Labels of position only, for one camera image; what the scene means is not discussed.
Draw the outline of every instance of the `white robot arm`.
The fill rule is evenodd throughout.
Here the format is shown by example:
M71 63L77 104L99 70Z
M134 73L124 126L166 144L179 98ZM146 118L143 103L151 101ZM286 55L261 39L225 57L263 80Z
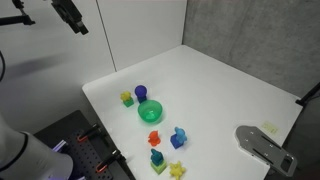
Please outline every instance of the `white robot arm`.
M11 129L0 115L0 179L67 180L70 156L52 151L33 135Z

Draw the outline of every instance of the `red toy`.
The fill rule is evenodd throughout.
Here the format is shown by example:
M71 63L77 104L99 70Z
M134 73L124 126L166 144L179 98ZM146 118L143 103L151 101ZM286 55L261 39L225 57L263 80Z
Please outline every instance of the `red toy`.
M152 131L150 134L149 134L149 140L148 142L151 144L151 146L156 146L158 144L160 144L161 140L158 136L158 131Z

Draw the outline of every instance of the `green block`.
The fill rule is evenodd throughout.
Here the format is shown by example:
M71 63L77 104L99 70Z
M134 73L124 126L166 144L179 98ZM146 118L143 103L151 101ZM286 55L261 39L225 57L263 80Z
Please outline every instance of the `green block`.
M130 98L128 101L123 101L123 104L126 106L126 107L130 107L133 105L133 99Z
M167 162L165 160L163 160L163 162L159 165L156 166L155 164L153 164L153 162L151 161L151 167L158 173L161 174L167 167Z

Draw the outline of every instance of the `gray wall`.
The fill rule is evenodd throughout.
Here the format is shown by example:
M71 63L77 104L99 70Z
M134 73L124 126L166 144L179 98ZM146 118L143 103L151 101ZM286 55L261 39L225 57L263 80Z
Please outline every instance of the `gray wall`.
M303 96L320 81L320 1L188 0L183 43Z

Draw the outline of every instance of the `green bowl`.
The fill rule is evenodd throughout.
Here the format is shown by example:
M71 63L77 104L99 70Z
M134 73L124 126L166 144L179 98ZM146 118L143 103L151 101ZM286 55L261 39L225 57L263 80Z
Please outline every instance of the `green bowl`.
M146 100L138 107L138 113L147 123L156 122L162 114L162 106L158 101Z

